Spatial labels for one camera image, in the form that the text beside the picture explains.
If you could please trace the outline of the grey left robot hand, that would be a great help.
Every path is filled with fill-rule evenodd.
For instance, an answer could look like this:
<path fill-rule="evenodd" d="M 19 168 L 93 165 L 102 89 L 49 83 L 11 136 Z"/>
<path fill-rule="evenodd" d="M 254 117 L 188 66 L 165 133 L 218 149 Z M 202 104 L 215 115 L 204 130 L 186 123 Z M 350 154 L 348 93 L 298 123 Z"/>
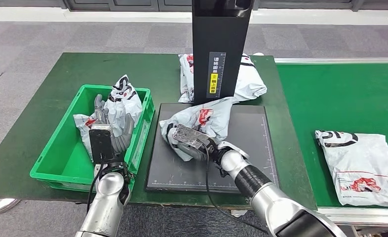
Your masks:
<path fill-rule="evenodd" d="M 97 94 L 94 100 L 94 118 L 95 123 L 107 124 L 113 129 L 111 141 L 116 154 L 129 148 L 135 122 L 122 102 L 103 101 L 102 95 Z"/>

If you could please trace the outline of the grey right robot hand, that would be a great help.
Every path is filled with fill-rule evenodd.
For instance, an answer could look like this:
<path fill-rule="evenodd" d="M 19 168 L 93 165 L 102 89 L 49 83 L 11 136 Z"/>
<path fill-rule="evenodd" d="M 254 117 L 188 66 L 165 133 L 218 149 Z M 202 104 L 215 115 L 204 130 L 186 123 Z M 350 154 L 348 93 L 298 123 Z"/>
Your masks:
<path fill-rule="evenodd" d="M 183 161 L 190 161 L 192 159 L 197 161 L 204 161 L 207 159 L 207 154 L 209 153 L 207 147 L 197 142 L 199 147 L 193 147 L 185 143 L 178 143 L 175 152 Z"/>

